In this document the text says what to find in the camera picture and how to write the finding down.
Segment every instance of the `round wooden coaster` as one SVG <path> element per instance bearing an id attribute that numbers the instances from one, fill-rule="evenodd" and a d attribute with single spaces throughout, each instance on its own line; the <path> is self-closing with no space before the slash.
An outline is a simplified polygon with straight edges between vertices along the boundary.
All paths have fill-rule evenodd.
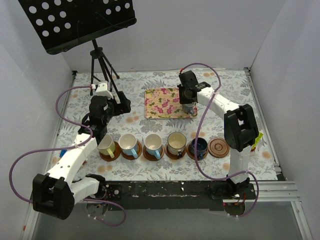
<path id="1" fill-rule="evenodd" d="M 152 162 L 156 162 L 156 161 L 159 161 L 160 159 L 162 159 L 162 157 L 165 155 L 165 147 L 164 145 L 162 145 L 162 149 L 161 149 L 161 153 L 160 153 L 160 159 L 157 159 L 155 156 L 149 154 L 147 152 L 147 148 L 146 146 L 143 146 L 143 156 L 148 159 L 149 161 L 152 161 Z"/>
<path id="2" fill-rule="evenodd" d="M 103 155 L 101 152 L 100 153 L 100 157 L 107 161 L 107 162 L 112 162 L 114 160 L 116 160 L 119 156 L 120 156 L 120 153 L 121 153 L 121 147 L 119 146 L 119 143 L 117 143 L 116 141 L 114 142 L 115 144 L 115 150 L 114 150 L 114 158 L 111 158 L 110 156 L 107 156 L 107 155 Z"/>
<path id="3" fill-rule="evenodd" d="M 190 149 L 189 149 L 189 148 L 190 148 L 190 145 L 191 145 L 191 142 L 192 142 L 192 141 L 190 141 L 190 142 L 188 143 L 188 145 L 186 146 L 186 153 L 188 154 L 188 156 L 189 156 L 190 158 L 192 158 L 193 160 L 196 160 L 196 159 L 195 159 L 195 155 L 193 155 L 192 152 L 191 152 Z M 201 160 L 205 159 L 205 158 L 207 157 L 207 155 L 208 155 L 208 152 L 209 152 L 209 150 L 207 149 L 206 152 L 205 152 L 205 154 L 204 154 L 204 156 L 203 156 L 203 158 L 202 158 L 202 159 L 199 159 L 199 158 L 198 158 L 198 161 L 201 161 Z"/>
<path id="4" fill-rule="evenodd" d="M 209 153 L 216 158 L 224 158 L 228 155 L 230 147 L 223 138 L 214 138 L 208 144 Z"/>
<path id="5" fill-rule="evenodd" d="M 178 155 L 174 155 L 174 154 L 172 154 L 171 152 L 169 152 L 169 150 L 168 150 L 168 143 L 166 143 L 166 145 L 164 146 L 164 151 L 165 151 L 165 154 L 166 154 L 170 159 L 178 160 L 178 159 L 181 159 L 181 158 L 184 157 L 184 155 L 185 155 L 186 152 L 187 152 L 187 148 L 186 148 L 186 147 L 184 148 L 184 151 L 182 152 L 182 157 L 179 157 Z"/>
<path id="6" fill-rule="evenodd" d="M 138 151 L 136 152 L 136 154 L 138 154 L 138 157 L 140 157 L 140 155 L 142 154 L 142 145 L 139 141 L 137 141 L 137 143 L 138 143 Z M 121 150 L 121 155 L 127 160 L 135 160 L 134 156 L 126 155 L 122 150 Z"/>

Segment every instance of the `white enclosure wall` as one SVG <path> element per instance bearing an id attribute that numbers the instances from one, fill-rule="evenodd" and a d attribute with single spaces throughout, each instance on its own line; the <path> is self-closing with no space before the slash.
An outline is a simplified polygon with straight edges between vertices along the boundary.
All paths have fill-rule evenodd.
<path id="1" fill-rule="evenodd" d="M 0 239 L 20 238 L 28 204 L 10 189 L 9 169 L 21 154 L 51 146 L 58 123 L 57 96 L 69 86 L 63 56 L 51 56 L 17 0 L 0 0 Z M 32 180 L 44 170 L 47 153 L 28 156 L 13 172 L 18 192 L 29 198 Z"/>
<path id="2" fill-rule="evenodd" d="M 320 1 L 286 0 L 252 66 L 280 165 L 320 239 Z"/>
<path id="3" fill-rule="evenodd" d="M 116 71 L 180 69 L 192 62 L 250 67 L 285 0 L 133 0 L 137 23 L 100 37 Z M 89 72 L 92 43 L 63 54 Z M 98 61 L 95 70 L 101 72 Z"/>

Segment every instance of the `yellow tag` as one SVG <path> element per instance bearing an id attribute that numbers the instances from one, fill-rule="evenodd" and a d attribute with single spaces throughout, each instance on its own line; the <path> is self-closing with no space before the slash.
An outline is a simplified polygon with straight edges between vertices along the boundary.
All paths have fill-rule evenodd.
<path id="1" fill-rule="evenodd" d="M 254 149 L 257 146 L 257 144 L 260 142 L 260 140 L 262 139 L 263 136 L 264 136 L 264 134 L 262 132 L 259 132 L 259 136 L 255 139 L 255 142 L 252 145 L 251 149 Z"/>

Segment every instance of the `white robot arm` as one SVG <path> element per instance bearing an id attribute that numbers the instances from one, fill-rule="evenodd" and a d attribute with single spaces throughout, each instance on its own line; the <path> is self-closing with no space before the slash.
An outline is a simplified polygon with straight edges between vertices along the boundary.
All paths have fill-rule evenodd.
<path id="1" fill-rule="evenodd" d="M 76 173 L 91 152 L 96 149 L 105 134 L 107 125 L 113 116 L 129 113 L 131 102 L 122 91 L 118 91 L 120 103 L 117 103 L 110 92 L 110 84 L 102 81 L 92 84 L 96 95 L 91 98 L 89 113 L 82 119 L 82 125 L 88 126 L 93 132 L 81 127 L 72 146 L 57 164 L 45 175 L 37 174 L 32 182 L 33 209 L 59 219 L 66 219 L 74 205 L 88 196 L 103 197 L 105 178 L 89 174 L 84 179 L 72 183 Z"/>
<path id="2" fill-rule="evenodd" d="M 214 89 L 206 82 L 198 83 L 196 75 L 192 71 L 180 73 L 181 84 L 179 96 L 181 104 L 194 102 L 208 106 L 214 94 Z M 220 94 L 216 94 L 209 107 L 221 119 L 224 120 L 224 138 L 230 146 L 231 176 L 241 171 L 248 171 L 249 154 L 251 146 L 259 135 L 253 109 L 250 105 L 240 106 Z M 231 178 L 237 185 L 249 182 L 248 174 L 243 173 Z"/>

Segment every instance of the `cream mug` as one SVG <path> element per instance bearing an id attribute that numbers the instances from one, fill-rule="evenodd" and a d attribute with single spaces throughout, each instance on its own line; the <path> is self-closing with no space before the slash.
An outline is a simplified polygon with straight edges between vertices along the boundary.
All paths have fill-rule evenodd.
<path id="1" fill-rule="evenodd" d="M 97 149 L 100 153 L 105 156 L 110 156 L 112 159 L 115 157 L 114 152 L 116 150 L 116 145 L 112 136 L 110 134 L 106 134 L 101 142 L 99 143 Z"/>
<path id="2" fill-rule="evenodd" d="M 168 136 L 168 151 L 172 155 L 182 158 L 182 153 L 186 148 L 187 138 L 181 132 L 173 132 Z"/>
<path id="3" fill-rule="evenodd" d="M 162 139 L 158 134 L 150 134 L 144 140 L 146 151 L 156 157 L 161 158 Z"/>

